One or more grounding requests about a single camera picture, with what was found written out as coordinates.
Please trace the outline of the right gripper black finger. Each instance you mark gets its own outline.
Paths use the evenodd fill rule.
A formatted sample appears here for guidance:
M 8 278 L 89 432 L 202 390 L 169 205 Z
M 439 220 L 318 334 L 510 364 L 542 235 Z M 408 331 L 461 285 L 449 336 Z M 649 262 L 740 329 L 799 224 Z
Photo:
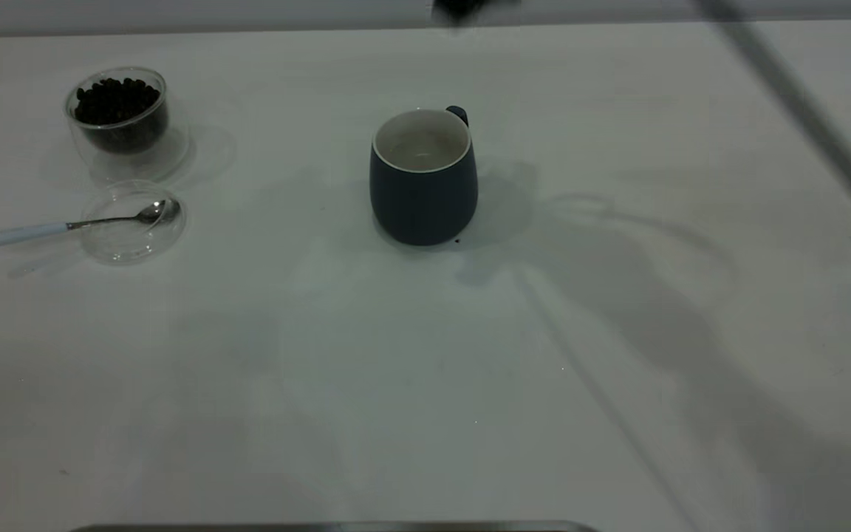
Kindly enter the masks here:
M 464 27 L 472 24 L 479 14 L 497 7 L 510 7 L 522 1 L 496 0 L 436 0 L 431 3 L 431 14 L 447 27 Z

